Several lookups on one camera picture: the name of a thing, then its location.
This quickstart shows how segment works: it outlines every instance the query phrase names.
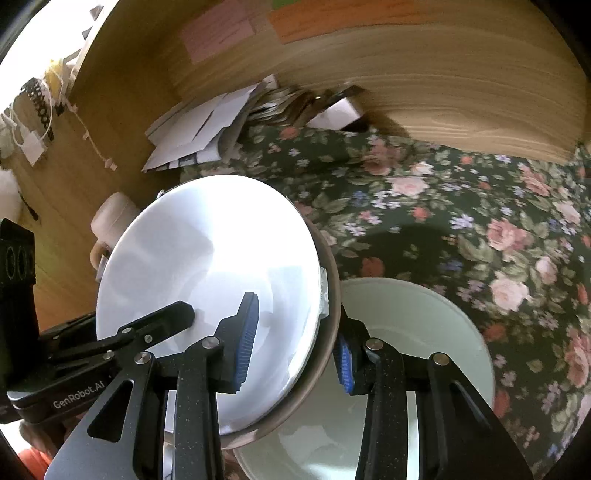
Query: silver bolt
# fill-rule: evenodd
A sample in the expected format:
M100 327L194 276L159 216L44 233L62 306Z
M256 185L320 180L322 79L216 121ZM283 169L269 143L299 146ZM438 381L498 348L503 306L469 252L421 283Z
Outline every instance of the silver bolt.
M365 342L365 346L370 350L381 350L384 347L384 343L379 338L370 338Z
M147 364L151 360L152 356L148 352L140 352L134 357L134 362L138 365Z
M433 355L433 361L437 365L441 365L442 367L444 367L449 363L449 357L445 353L436 353L435 355Z
M203 348L215 348L220 344L220 340L217 337L205 337L201 340Z

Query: floral tablecloth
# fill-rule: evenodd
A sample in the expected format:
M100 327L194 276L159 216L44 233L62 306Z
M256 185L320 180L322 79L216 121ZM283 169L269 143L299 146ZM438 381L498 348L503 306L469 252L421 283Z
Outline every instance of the floral tablecloth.
M229 163L286 195L341 278L392 277L446 296L485 338L494 411L537 478L591 407L590 210L582 147L567 166L387 137L253 127Z

